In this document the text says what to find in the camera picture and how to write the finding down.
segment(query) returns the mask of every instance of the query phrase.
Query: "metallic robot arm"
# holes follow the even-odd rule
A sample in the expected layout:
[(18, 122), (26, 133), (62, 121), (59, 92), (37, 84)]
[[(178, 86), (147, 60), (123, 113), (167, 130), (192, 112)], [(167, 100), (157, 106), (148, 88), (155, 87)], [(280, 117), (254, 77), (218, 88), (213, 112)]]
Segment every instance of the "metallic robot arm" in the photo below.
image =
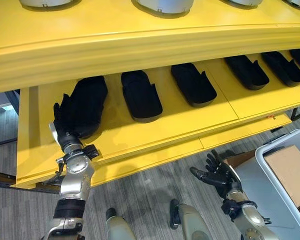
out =
[(257, 204), (244, 193), (236, 173), (220, 160), (215, 150), (212, 153), (214, 157), (208, 154), (208, 171), (195, 167), (191, 167), (190, 171), (200, 181), (215, 186), (219, 196), (224, 199), (221, 209), (241, 232), (241, 240), (279, 240), (267, 227), (271, 223), (269, 218), (261, 216)]
[(98, 156), (93, 145), (83, 147), (74, 136), (63, 146), (65, 155), (57, 160), (66, 165), (66, 175), (60, 189), (60, 199), (50, 221), (47, 233), (42, 240), (84, 240), (80, 235), (83, 227), (83, 214), (89, 196), (90, 181), (95, 170), (91, 159)]

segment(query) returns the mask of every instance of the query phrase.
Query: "yellow panel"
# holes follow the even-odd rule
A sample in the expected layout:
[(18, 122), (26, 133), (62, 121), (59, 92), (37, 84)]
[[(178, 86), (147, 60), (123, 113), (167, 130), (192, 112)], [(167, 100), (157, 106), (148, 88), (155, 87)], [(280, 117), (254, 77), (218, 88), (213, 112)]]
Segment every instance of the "yellow panel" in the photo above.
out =
[[(281, 51), (281, 53), (288, 60), (292, 59), (288, 51)], [(295, 87), (284, 85), (262, 60), (261, 54), (251, 54), (248, 58), (251, 61), (258, 60), (270, 79), (264, 88), (257, 91), (246, 89), (223, 58), (205, 61), (214, 80), (240, 119), (300, 105), (300, 84)]]
[(0, 0), (0, 92), (292, 48), (300, 48), (300, 10), (282, 0), (250, 10), (195, 0), (175, 19), (147, 14), (130, 0), (82, 0), (58, 11)]
[[(173, 144), (168, 147), (159, 148), (145, 154), (136, 155), (134, 157), (125, 158), (118, 161), (108, 163), (93, 163), (95, 173), (92, 177), (91, 185), (96, 186), (117, 178), (122, 178), (133, 173), (152, 168), (163, 163), (179, 159), (190, 154), (194, 154), (203, 150), (203, 146), (198, 138), (190, 141)], [(55, 174), (50, 171), (48, 174), (38, 174), (25, 179), (17, 179), (18, 188), (34, 188), (35, 183), (45, 181)]]
[[(205, 68), (204, 63), (198, 69)], [(95, 144), (101, 156), (94, 162), (114, 161), (148, 152), (176, 142), (194, 138), (207, 128), (237, 119), (229, 103), (215, 84), (217, 98), (208, 106), (193, 108), (187, 104), (170, 73), (170, 67), (146, 70), (163, 106), (162, 116), (151, 123), (132, 120), (122, 93), (120, 74), (105, 76), (108, 97), (104, 104), (101, 126), (86, 144)], [(21, 90), (17, 180), (51, 175), (56, 170), (55, 159), (62, 156), (54, 142), (48, 123), (54, 120), (53, 105), (61, 102), (63, 93), (70, 94), (76, 80), (44, 84)]]
[[(168, 147), (159, 148), (144, 154), (139, 154), (117, 161), (107, 163), (95, 162), (94, 167), (96, 172), (92, 177), (91, 185), (97, 186), (289, 123), (291, 123), (291, 121), (287, 115), (280, 114), (275, 118), (261, 119), (229, 130), (216, 132), (211, 135), (201, 137), (200, 140), (196, 138), (194, 140), (173, 144)], [(17, 179), (17, 184), (14, 187), (27, 189), (31, 187), (33, 188), (34, 183), (47, 180), (53, 175), (54, 171), (50, 171), (48, 174), (38, 174), (25, 179)]]
[(211, 149), (255, 134), (275, 129), (291, 123), (290, 118), (282, 113), (271, 118), (262, 118), (215, 134), (202, 136), (200, 141), (204, 149)]

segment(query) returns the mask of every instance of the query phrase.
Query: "yellow shelf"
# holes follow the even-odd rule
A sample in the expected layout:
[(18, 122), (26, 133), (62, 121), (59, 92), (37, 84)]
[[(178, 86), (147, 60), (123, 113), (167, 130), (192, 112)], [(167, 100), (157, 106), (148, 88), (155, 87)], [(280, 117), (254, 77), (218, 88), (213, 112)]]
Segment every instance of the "yellow shelf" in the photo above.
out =
[(290, 118), (285, 113), (282, 113), (273, 117), (255, 120), (215, 134), (205, 135), (199, 137), (199, 139), (205, 150), (212, 149), (289, 123), (291, 123)]
[(139, 156), (125, 158), (121, 161), (114, 161), (101, 165), (96, 164), (96, 173), (92, 177), (91, 185), (94, 187), (104, 184), (114, 179), (126, 177), (149, 168), (157, 167), (159, 165), (166, 164), (198, 152), (206, 151), (229, 142), (262, 133), (264, 131), (271, 130), (289, 123), (291, 123), (291, 120), (286, 114), (283, 113), (274, 118), (264, 118), (234, 127), (226, 131), (200, 137), (199, 142), (198, 138), (196, 138), (186, 143), (180, 143)]
[(30, 11), (0, 0), (0, 92), (239, 54), (300, 48), (300, 10), (282, 0), (241, 9), (195, 0), (175, 19), (130, 0)]
[[(289, 51), (281, 51), (281, 53), (289, 61), (292, 59)], [(283, 84), (263, 61), (261, 54), (251, 54), (248, 58), (252, 62), (258, 60), (260, 67), (270, 80), (264, 88), (257, 91), (246, 89), (224, 59), (204, 61), (239, 119), (282, 112), (284, 109), (300, 105), (300, 84), (295, 87), (287, 87)]]
[[(101, 154), (95, 162), (114, 161), (185, 141), (207, 128), (237, 120), (237, 115), (207, 72), (217, 98), (204, 108), (187, 104), (170, 72), (170, 67), (146, 70), (163, 107), (161, 117), (150, 123), (135, 122), (122, 93), (121, 74), (105, 76), (108, 96), (101, 125), (95, 135), (85, 140)], [(55, 171), (55, 160), (62, 156), (48, 124), (54, 120), (53, 105), (70, 94), (77, 80), (44, 84), (21, 90), (18, 130), (17, 178), (31, 178)]]
[[(180, 93), (170, 67), (145, 70), (150, 82), (156, 84), (163, 106), (162, 116), (151, 123), (132, 120), (123, 97), (120, 74), (105, 76), (108, 96), (101, 126), (94, 136), (84, 141), (98, 148), (101, 156), (95, 158), (93, 163), (97, 168), (101, 166), (104, 169), (102, 172), (107, 172), (105, 179), (102, 178), (104, 175), (95, 176), (98, 179), (96, 182), (103, 183), (116, 176), (126, 176), (287, 124), (290, 120), (286, 115), (279, 115), (275, 119), (265, 117), (300, 105), (300, 86), (281, 86), (281, 82), (273, 75), (268, 75), (269, 86), (259, 91), (250, 91), (241, 89), (239, 81), (229, 77), (231, 73), (222, 70), (225, 68), (223, 59), (194, 64), (200, 72), (206, 70), (217, 98), (206, 107), (193, 108)], [(229, 81), (229, 85), (223, 86), (226, 81)], [(46, 180), (56, 171), (55, 159), (63, 153), (55, 143), (48, 123), (54, 120), (54, 103), (61, 102), (63, 93), (70, 94), (76, 82), (62, 81), (21, 90), (16, 176), (18, 187), (25, 188)], [(235, 92), (242, 95), (246, 105), (233, 104), (229, 96)], [(153, 161), (142, 161), (150, 158)]]

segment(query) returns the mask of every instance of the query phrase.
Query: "black metal frame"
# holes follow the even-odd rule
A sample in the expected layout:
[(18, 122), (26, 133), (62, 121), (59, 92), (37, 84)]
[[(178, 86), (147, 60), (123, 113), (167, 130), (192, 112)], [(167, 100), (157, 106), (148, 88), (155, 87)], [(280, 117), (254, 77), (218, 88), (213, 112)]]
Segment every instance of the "black metal frame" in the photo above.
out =
[(19, 98), (17, 96), (18, 93), (14, 90), (6, 91), (4, 93), (8, 98), (9, 102), (11, 103), (12, 107), (14, 108), (16, 114), (19, 115)]
[[(292, 110), (292, 114), (291, 114), (291, 117), (290, 117), (290, 120), (292, 122), (297, 121), (298, 119), (300, 119), (300, 113), (297, 115), (297, 111), (298, 111), (298, 107), (295, 107)], [(280, 126), (280, 127), (275, 128), (275, 129), (272, 129), (271, 133), (274, 133), (274, 132), (276, 132), (276, 131), (278, 131), (278, 130), (280, 130), (282, 128), (283, 128), (283, 126)]]
[(35, 188), (32, 188), (32, 189), (23, 189), (23, 188), (12, 187), (12, 185), (15, 185), (15, 184), (16, 184), (16, 176), (0, 172), (0, 188), (9, 188), (9, 189), (14, 189), (14, 190), (50, 193), (50, 194), (58, 194), (60, 192), (59, 186), (45, 184), (43, 182), (36, 183)]

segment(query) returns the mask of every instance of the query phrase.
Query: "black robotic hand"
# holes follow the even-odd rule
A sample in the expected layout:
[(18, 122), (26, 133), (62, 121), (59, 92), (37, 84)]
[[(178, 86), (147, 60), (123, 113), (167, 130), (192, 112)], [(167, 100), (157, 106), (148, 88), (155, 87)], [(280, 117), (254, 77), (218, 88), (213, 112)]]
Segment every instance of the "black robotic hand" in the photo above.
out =
[(202, 171), (195, 167), (190, 167), (191, 173), (200, 181), (213, 185), (216, 188), (219, 196), (223, 199), (231, 190), (242, 190), (241, 182), (237, 175), (224, 163), (215, 150), (212, 150), (211, 155), (208, 153), (205, 168), (208, 171)]
[(65, 135), (90, 137), (100, 125), (107, 94), (103, 76), (84, 78), (76, 84), (71, 96), (63, 94), (61, 105), (56, 102), (53, 106), (58, 141)]

